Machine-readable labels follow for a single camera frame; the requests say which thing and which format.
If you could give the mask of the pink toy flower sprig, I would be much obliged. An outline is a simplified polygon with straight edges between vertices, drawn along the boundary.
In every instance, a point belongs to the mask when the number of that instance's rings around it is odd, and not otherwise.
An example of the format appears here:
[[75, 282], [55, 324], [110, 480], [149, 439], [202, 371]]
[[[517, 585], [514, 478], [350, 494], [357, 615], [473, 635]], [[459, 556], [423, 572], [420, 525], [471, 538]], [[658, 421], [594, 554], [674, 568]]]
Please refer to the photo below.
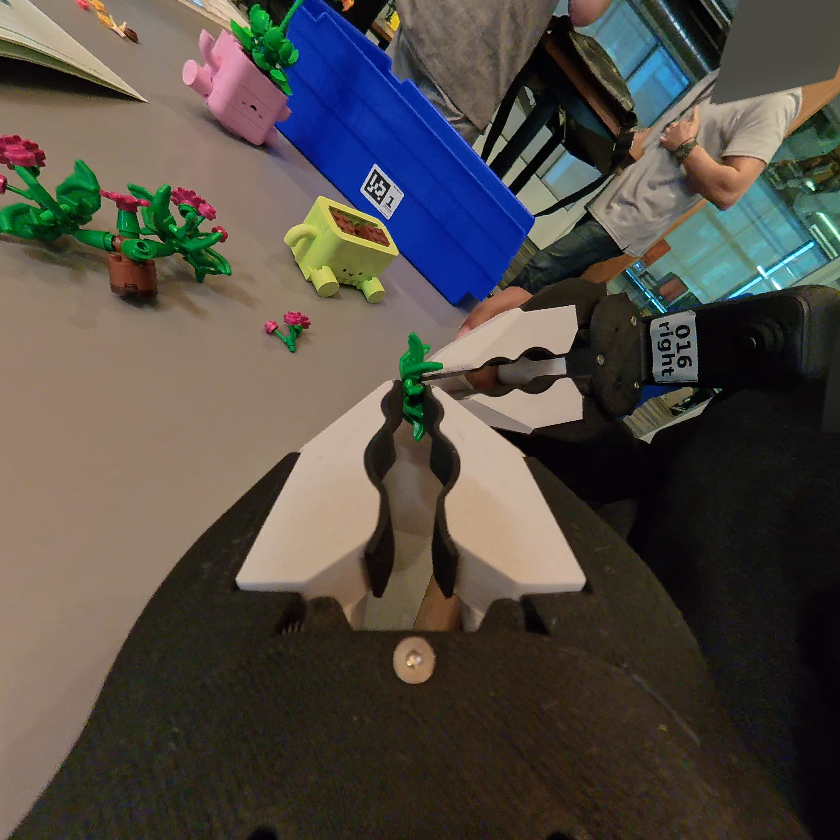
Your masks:
[[287, 311], [282, 322], [267, 321], [264, 330], [268, 335], [274, 335], [283, 342], [290, 353], [295, 353], [298, 339], [310, 326], [310, 318], [302, 312]]

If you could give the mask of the lime toy brick pot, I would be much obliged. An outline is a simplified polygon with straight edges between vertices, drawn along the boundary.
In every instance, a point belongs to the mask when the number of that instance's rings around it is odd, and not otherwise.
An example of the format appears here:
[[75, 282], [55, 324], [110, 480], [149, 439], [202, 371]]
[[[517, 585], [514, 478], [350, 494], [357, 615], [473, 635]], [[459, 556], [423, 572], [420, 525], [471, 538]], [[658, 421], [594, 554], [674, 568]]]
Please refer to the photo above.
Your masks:
[[303, 276], [321, 298], [353, 287], [376, 304], [385, 298], [380, 275], [399, 255], [387, 228], [373, 216], [318, 196], [303, 223], [284, 237]]

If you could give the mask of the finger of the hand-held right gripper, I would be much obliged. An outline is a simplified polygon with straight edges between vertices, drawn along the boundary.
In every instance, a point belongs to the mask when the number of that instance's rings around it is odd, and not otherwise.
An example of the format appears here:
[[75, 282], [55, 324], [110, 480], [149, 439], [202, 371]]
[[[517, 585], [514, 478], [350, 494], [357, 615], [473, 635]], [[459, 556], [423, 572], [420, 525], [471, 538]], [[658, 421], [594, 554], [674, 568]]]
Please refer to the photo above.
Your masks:
[[523, 381], [500, 378], [482, 390], [469, 385], [463, 375], [426, 374], [425, 382], [450, 394], [472, 416], [489, 427], [529, 435], [541, 428], [580, 421], [584, 398], [567, 376]]
[[429, 358], [440, 364], [423, 380], [447, 379], [488, 365], [513, 363], [530, 351], [560, 358], [571, 349], [579, 328], [574, 305], [540, 310], [514, 308], [468, 331]]

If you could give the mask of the pink toy pot with plant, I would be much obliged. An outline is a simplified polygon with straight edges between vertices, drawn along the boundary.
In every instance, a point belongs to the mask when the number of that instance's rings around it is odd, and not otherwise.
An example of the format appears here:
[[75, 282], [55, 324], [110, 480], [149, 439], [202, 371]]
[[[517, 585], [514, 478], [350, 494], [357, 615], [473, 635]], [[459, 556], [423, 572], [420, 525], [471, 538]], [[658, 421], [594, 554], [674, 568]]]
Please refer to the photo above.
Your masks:
[[246, 27], [231, 20], [230, 30], [223, 29], [216, 38], [203, 30], [198, 40], [203, 65], [190, 59], [183, 67], [183, 82], [204, 99], [215, 119], [255, 146], [272, 147], [277, 123], [291, 115], [288, 71], [298, 62], [299, 51], [288, 29], [301, 5], [294, 2], [279, 25], [272, 24], [264, 9], [252, 6]]

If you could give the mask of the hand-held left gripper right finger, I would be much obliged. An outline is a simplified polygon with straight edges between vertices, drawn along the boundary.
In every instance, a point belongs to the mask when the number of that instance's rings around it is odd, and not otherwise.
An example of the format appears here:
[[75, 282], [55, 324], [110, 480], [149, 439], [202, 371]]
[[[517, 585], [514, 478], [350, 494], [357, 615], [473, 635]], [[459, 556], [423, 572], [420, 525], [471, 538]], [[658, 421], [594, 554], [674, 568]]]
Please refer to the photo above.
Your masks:
[[491, 604], [581, 592], [585, 574], [520, 450], [441, 389], [425, 393], [429, 465], [442, 489], [434, 577], [475, 631]]

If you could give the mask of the large printed sheet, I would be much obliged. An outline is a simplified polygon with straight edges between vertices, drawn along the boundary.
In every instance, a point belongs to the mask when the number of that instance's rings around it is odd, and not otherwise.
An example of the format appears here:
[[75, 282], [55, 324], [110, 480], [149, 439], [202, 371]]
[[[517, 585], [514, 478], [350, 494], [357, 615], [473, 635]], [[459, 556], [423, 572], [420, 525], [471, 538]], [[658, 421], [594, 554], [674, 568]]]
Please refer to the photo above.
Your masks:
[[238, 26], [248, 27], [249, 18], [244, 14], [238, 2], [234, 1], [179, 1], [180, 4], [191, 8], [206, 19], [230, 29], [230, 22]]

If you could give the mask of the open instruction booklet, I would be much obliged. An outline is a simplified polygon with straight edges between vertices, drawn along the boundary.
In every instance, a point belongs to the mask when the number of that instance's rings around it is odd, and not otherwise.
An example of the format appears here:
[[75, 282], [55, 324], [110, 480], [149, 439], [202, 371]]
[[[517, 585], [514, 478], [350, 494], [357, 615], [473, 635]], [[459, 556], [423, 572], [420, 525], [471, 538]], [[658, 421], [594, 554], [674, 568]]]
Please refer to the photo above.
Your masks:
[[1, 2], [1, 57], [57, 70], [147, 102], [29, 1]]

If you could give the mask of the blue plastic bin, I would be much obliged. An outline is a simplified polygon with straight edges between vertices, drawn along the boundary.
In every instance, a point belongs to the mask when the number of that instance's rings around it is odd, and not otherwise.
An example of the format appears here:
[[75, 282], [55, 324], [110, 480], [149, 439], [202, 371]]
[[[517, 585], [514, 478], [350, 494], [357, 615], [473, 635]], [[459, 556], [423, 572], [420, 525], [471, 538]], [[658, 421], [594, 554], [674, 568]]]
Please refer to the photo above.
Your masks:
[[451, 304], [482, 299], [534, 222], [499, 177], [390, 57], [320, 1], [288, 35], [291, 116], [280, 131]]

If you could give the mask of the green plant with pink flowers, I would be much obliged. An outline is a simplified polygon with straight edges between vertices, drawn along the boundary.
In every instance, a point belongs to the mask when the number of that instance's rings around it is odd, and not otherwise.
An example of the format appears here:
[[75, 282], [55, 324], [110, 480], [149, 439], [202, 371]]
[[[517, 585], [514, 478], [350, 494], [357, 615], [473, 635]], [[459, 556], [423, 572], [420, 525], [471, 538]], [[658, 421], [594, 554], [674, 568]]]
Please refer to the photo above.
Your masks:
[[39, 181], [46, 153], [16, 134], [1, 137], [1, 165], [24, 184], [15, 187], [2, 174], [2, 194], [24, 198], [2, 209], [2, 233], [42, 243], [71, 237], [106, 252], [110, 290], [122, 299], [157, 297], [157, 259], [183, 257], [198, 282], [232, 274], [229, 262], [214, 249], [227, 241], [228, 232], [223, 226], [201, 230], [217, 213], [193, 190], [163, 184], [151, 192], [128, 184], [127, 193], [104, 191], [93, 170], [77, 160], [50, 194]]

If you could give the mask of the person's right hand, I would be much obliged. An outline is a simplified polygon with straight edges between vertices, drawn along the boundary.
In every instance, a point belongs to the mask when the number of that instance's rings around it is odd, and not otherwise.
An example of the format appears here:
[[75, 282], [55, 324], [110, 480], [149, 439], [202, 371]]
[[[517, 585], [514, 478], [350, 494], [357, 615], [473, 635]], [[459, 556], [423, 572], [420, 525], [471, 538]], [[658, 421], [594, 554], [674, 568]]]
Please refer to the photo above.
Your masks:
[[497, 315], [519, 308], [532, 298], [532, 294], [519, 287], [508, 286], [475, 305], [462, 323], [455, 339], [463, 338], [469, 331], [478, 328]]

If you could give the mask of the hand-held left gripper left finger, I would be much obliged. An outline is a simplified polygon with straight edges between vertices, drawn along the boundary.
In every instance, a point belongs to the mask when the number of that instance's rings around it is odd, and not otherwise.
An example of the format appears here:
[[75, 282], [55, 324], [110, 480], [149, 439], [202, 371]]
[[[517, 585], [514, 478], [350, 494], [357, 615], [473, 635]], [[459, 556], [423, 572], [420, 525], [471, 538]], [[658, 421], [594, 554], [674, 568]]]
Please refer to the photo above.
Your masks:
[[380, 494], [364, 451], [383, 427], [386, 381], [297, 452], [297, 460], [237, 573], [244, 592], [291, 592], [336, 600], [362, 629], [372, 592], [364, 549], [374, 535]]

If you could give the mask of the green toy leaf stem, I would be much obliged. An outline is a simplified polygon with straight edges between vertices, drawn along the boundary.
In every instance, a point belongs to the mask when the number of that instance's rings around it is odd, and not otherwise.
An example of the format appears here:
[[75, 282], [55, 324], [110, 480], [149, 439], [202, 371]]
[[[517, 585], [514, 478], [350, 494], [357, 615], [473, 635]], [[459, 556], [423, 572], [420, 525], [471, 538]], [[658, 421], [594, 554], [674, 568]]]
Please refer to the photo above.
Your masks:
[[439, 362], [425, 359], [430, 346], [411, 332], [407, 337], [407, 351], [399, 361], [402, 381], [402, 416], [413, 427], [413, 440], [420, 442], [426, 433], [424, 420], [425, 384], [423, 376], [441, 371], [444, 366]]

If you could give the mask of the black standing desk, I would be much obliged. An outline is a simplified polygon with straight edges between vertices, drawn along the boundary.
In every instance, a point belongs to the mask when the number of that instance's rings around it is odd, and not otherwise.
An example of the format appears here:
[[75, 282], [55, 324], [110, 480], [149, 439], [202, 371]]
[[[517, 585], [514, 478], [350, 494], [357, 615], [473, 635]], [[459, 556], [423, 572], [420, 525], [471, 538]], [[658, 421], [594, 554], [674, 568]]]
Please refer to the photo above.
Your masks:
[[[571, 28], [568, 17], [553, 19], [502, 99], [480, 153], [481, 159], [502, 178], [542, 128], [551, 131], [549, 140], [510, 185], [514, 194], [520, 193], [560, 146], [596, 168], [599, 172], [596, 179], [539, 212], [538, 217], [552, 214], [589, 195], [631, 162], [634, 129], [621, 131], [618, 120], [599, 91], [574, 66], [565, 36]], [[534, 106], [505, 148], [490, 161], [490, 153], [505, 128], [514, 102], [524, 89], [533, 92]]]

